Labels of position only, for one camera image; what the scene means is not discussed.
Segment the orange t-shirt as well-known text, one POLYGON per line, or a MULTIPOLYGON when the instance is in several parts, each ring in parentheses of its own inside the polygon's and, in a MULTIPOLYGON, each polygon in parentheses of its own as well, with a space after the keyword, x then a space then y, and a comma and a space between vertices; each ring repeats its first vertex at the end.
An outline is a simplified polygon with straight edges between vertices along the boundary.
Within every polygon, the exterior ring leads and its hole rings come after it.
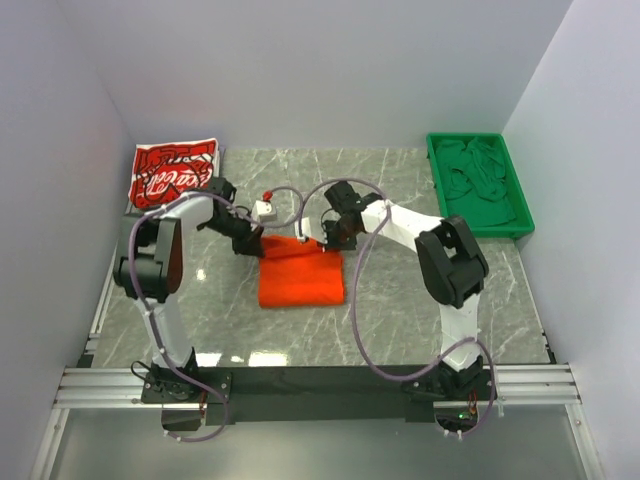
POLYGON ((279 235, 261 239, 258 303, 261 308, 338 306, 345 302, 344 259, 315 240, 279 235))

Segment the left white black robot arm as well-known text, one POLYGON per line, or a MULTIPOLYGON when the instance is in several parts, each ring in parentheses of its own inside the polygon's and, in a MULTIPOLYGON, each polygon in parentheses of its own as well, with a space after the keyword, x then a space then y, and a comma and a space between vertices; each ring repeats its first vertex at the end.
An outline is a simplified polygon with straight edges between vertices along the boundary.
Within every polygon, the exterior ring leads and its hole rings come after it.
POLYGON ((121 220, 113 279, 143 317, 153 349, 145 388, 163 399, 186 402, 206 392, 177 301, 185 270, 184 237, 210 229, 229 238, 236 254, 264 255, 262 225, 277 217, 271 195, 248 210, 234 204, 235 195, 228 180, 215 177, 204 188, 121 220))

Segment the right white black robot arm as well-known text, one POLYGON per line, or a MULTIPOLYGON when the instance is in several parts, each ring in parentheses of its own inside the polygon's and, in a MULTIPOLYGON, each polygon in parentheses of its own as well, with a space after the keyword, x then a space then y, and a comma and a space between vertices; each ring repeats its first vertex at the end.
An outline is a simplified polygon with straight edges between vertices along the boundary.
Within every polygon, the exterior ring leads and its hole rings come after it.
POLYGON ((384 379, 425 393, 434 400, 458 400, 480 388, 485 380, 483 361, 489 357, 478 341, 478 309, 488 263, 466 221, 442 218, 397 205, 380 193, 358 194, 345 180, 324 193, 336 221, 322 222, 325 245, 353 249, 356 236, 381 235, 404 246, 418 258, 429 295, 438 303, 441 352, 436 360, 414 374, 390 374, 369 357, 358 329, 356 291, 360 264, 350 289, 351 326, 357 348, 370 369, 384 379))

